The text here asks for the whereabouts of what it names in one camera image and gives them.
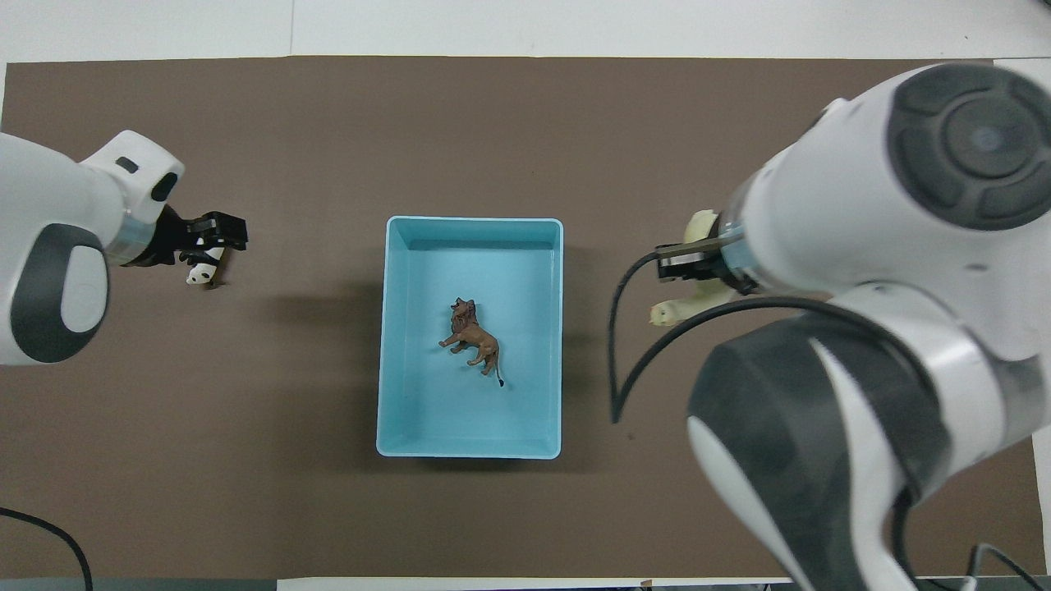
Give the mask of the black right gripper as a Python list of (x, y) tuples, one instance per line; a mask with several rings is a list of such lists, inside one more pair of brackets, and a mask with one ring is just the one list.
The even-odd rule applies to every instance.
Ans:
[[(758, 292), (758, 282), (747, 272), (736, 270), (726, 259), (726, 250), (735, 254), (733, 246), (743, 241), (744, 238), (709, 238), (657, 247), (654, 254), (659, 262), (658, 280), (667, 283), (719, 279), (739, 295), (754, 295)], [(705, 258), (706, 263), (698, 262)]]

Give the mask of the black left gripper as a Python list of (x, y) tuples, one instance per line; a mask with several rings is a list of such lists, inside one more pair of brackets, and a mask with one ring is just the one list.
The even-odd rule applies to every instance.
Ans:
[(246, 250), (248, 240), (244, 218), (209, 212), (191, 221), (165, 205), (154, 221), (153, 238), (129, 266), (174, 265), (180, 251), (180, 261), (186, 264), (218, 264), (226, 250)]

